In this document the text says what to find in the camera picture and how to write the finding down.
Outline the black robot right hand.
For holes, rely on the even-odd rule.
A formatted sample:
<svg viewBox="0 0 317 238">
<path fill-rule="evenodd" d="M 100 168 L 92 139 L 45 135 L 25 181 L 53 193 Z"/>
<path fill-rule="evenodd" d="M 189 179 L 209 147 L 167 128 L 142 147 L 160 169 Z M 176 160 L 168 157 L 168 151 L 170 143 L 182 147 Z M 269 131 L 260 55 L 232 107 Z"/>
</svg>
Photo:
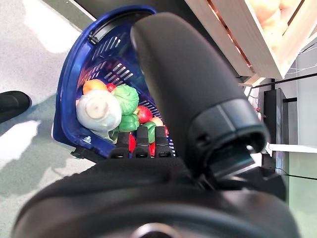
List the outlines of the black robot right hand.
<svg viewBox="0 0 317 238">
<path fill-rule="evenodd" d="M 182 18 L 137 21 L 131 41 L 175 145 L 140 129 L 90 169 L 56 181 L 21 209 L 14 238 L 298 238 L 281 175 L 255 166 L 268 138 L 234 75 Z"/>
</svg>

